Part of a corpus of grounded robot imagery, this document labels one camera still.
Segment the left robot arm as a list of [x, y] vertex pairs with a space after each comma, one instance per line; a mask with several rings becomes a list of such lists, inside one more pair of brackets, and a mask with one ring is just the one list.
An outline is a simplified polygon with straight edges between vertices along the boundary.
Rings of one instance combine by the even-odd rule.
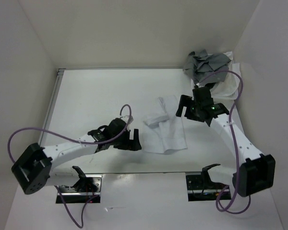
[[88, 131], [77, 140], [45, 147], [33, 143], [15, 161], [11, 171], [26, 195], [34, 194], [45, 186], [69, 185], [77, 192], [85, 187], [92, 190], [91, 179], [79, 166], [68, 169], [60, 169], [59, 166], [109, 147], [128, 151], [141, 150], [139, 130], [130, 131], [124, 120], [115, 118], [109, 125]]

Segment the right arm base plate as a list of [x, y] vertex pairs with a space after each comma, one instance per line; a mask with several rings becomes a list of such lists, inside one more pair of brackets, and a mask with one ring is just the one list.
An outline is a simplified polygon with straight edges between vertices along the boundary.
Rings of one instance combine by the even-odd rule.
[[187, 173], [186, 185], [189, 202], [195, 201], [215, 201], [225, 184], [206, 182], [201, 172]]

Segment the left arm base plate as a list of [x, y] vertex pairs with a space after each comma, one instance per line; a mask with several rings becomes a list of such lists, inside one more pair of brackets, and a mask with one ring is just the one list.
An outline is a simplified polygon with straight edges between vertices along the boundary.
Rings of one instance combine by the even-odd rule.
[[59, 186], [64, 201], [67, 204], [84, 204], [89, 199], [89, 203], [100, 203], [101, 199], [101, 184], [103, 175], [87, 174], [87, 182], [81, 182], [74, 186]]

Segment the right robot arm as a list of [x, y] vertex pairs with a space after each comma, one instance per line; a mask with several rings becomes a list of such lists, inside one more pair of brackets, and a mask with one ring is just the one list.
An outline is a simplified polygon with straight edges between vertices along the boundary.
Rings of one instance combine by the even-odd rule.
[[276, 160], [257, 149], [229, 118], [229, 110], [215, 103], [207, 87], [194, 88], [193, 96], [181, 95], [176, 116], [205, 122], [220, 135], [232, 154], [239, 157], [239, 168], [233, 173], [232, 183], [238, 183], [238, 194], [250, 196], [273, 186]]

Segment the white skirt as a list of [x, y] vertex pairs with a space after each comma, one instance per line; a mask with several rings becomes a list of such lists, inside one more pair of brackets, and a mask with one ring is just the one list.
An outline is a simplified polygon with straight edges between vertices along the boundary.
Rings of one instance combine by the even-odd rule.
[[224, 82], [217, 83], [212, 88], [205, 85], [210, 89], [213, 98], [221, 100], [235, 100], [237, 98], [240, 80], [233, 72], [240, 75], [240, 64], [236, 63], [234, 59], [229, 65], [228, 74]]
[[187, 149], [182, 119], [176, 116], [178, 106], [175, 95], [156, 99], [153, 111], [143, 117], [143, 151], [165, 154]]

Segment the white skirt in pile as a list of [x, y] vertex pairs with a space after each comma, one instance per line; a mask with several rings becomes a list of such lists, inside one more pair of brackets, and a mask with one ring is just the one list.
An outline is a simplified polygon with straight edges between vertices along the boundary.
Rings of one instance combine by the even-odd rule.
[[235, 100], [237, 98], [240, 80], [233, 72], [240, 75], [240, 64], [236, 63], [234, 59], [229, 65], [228, 74], [224, 82], [217, 83], [212, 88], [205, 85], [210, 89], [213, 98], [221, 100]]

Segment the grey skirt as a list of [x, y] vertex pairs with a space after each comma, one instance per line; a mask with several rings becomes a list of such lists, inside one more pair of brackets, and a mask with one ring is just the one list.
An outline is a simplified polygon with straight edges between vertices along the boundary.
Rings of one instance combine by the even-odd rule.
[[194, 84], [212, 88], [215, 84], [225, 81], [232, 60], [231, 51], [213, 54], [208, 54], [205, 49], [193, 51], [189, 53], [183, 65], [183, 73], [190, 77]]

